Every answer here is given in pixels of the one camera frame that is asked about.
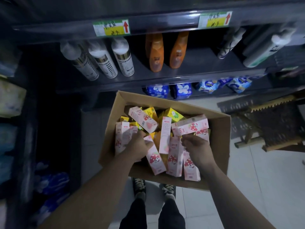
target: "white butterfly logo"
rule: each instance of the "white butterfly logo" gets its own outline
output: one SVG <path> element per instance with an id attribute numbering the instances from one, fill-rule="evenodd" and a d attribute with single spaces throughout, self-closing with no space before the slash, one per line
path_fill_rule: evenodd
<path id="1" fill-rule="evenodd" d="M 189 92 L 189 86 L 185 85 L 184 87 L 181 84 L 177 84 L 178 87 L 178 92 L 179 93 L 184 93 L 184 94 L 188 94 Z"/>
<path id="2" fill-rule="evenodd" d="M 162 87 L 163 87 L 163 85 L 155 85 L 154 87 L 153 87 L 153 89 L 156 91 L 156 90 L 158 90 L 159 92 L 162 92 Z"/>

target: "person's left arm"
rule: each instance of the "person's left arm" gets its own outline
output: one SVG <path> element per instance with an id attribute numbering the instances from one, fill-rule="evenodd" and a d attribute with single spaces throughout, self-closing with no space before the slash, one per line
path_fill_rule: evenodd
<path id="1" fill-rule="evenodd" d="M 108 228 L 133 163 L 147 155 L 152 142 L 133 135 L 126 149 L 60 205 L 39 229 Z"/>

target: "sock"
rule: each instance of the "sock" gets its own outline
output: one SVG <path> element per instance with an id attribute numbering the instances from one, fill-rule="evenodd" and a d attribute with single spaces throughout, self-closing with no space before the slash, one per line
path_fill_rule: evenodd
<path id="1" fill-rule="evenodd" d="M 146 194 L 144 192 L 138 192 L 136 195 L 135 195 L 135 198 L 141 198 L 143 201 L 145 201 L 146 199 Z"/>
<path id="2" fill-rule="evenodd" d="M 166 198 L 166 199 L 170 199 L 170 198 L 171 198 L 171 199 L 174 200 L 174 201 L 176 200 L 176 198 L 175 198 L 175 196 L 174 196 L 173 194 L 166 194 L 166 195 L 165 195 L 165 198 Z"/>

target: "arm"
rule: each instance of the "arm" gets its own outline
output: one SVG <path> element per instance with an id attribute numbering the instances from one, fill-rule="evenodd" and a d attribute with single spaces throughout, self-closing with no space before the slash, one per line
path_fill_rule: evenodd
<path id="1" fill-rule="evenodd" d="M 206 178 L 225 229 L 274 228 L 220 170 L 206 140 L 194 135 L 183 135 L 182 145 Z"/>
<path id="2" fill-rule="evenodd" d="M 108 228 L 133 163 L 152 146 L 143 136 L 142 130 L 133 135 L 126 149 L 60 205 L 39 229 Z"/>

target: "hand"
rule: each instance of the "hand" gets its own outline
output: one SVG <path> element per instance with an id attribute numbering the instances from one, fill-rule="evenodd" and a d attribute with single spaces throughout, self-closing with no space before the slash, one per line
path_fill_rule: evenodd
<path id="1" fill-rule="evenodd" d="M 186 134 L 182 135 L 181 142 L 200 171 L 208 172 L 213 165 L 216 165 L 208 141 L 192 134 Z"/>
<path id="2" fill-rule="evenodd" d="M 148 150 L 153 146 L 152 141 L 145 141 L 143 137 L 146 134 L 143 130 L 138 130 L 138 132 L 132 135 L 132 139 L 126 146 L 125 151 L 131 154 L 131 156 L 136 160 L 142 159 L 147 155 Z"/>

